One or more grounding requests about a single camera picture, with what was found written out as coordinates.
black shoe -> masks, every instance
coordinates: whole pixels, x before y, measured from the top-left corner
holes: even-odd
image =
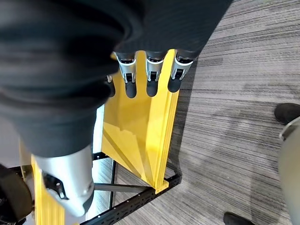
[[[294,103],[278,104],[274,110],[278,122],[286,125],[300,116],[300,105]]]
[[[235,215],[231,212],[226,212],[223,217],[225,225],[254,225],[250,220]]]

metal bracket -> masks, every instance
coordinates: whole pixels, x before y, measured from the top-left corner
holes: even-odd
[[[139,193],[146,190],[147,186],[126,185],[126,184],[100,184],[95,183],[95,191],[116,191],[116,192],[132,192]]]
[[[143,192],[129,198],[127,201],[120,203],[119,205],[95,216],[94,218],[81,223],[80,225],[112,225],[128,216],[132,212],[138,210],[145,204],[151,202],[153,199],[159,197],[163,193],[167,192],[171,188],[181,183],[181,176],[176,174],[166,181],[169,182],[169,188],[162,192],[155,194],[155,189],[152,187],[147,188]]]
[[[93,161],[98,159],[103,159],[103,158],[109,158],[109,156],[104,154],[103,152],[93,153],[92,157],[93,157]]]

floor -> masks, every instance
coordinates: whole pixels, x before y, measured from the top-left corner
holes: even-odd
[[[182,183],[117,224],[222,225],[225,211],[256,225],[291,224],[277,169],[283,126],[273,110],[300,103],[299,21],[299,0],[232,4],[180,91],[169,163]],[[118,182],[137,179],[119,167]],[[87,218],[108,206],[108,194],[95,198],[102,205]]]

